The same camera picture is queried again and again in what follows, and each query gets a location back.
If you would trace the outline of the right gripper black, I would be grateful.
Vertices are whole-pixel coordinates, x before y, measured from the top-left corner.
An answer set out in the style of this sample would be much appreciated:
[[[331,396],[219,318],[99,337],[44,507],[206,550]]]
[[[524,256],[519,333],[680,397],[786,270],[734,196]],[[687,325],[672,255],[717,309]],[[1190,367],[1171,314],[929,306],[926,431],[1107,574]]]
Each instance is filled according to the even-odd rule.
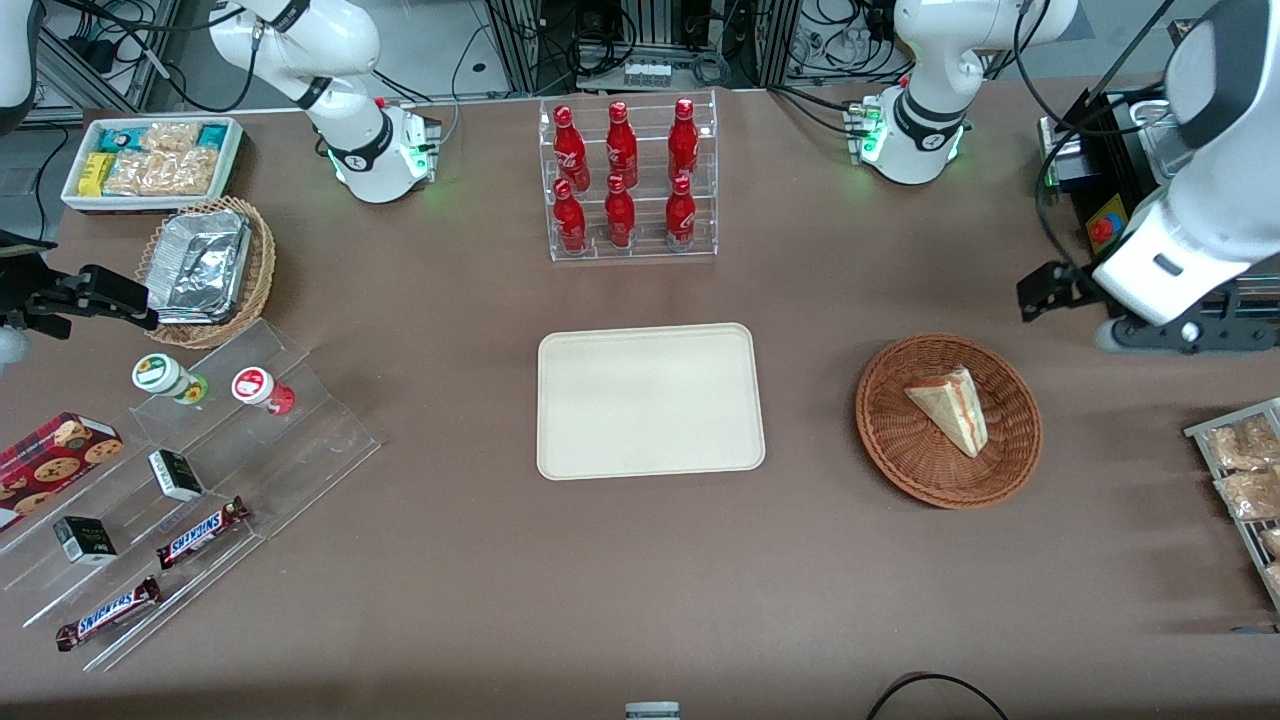
[[[157,314],[146,306],[129,307],[106,301],[147,301],[148,291],[140,282],[105,266],[84,265],[78,275],[79,299],[74,290],[55,282],[42,290],[19,287],[13,281],[1,286],[1,327],[35,331],[47,337],[69,337],[72,322],[61,316],[105,316],[125,322],[142,331],[155,331]]]

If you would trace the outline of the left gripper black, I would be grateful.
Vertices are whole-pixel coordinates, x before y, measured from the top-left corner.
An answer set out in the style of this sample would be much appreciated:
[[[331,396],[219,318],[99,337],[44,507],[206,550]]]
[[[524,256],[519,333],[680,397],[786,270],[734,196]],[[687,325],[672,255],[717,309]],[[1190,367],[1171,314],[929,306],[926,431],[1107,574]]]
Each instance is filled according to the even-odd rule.
[[[1106,304],[1106,292],[1094,279],[1097,263],[1079,266],[1075,263],[1046,263],[1038,278],[1018,282],[1018,305],[1023,323],[1032,323],[1044,313],[1066,306],[1084,307]]]

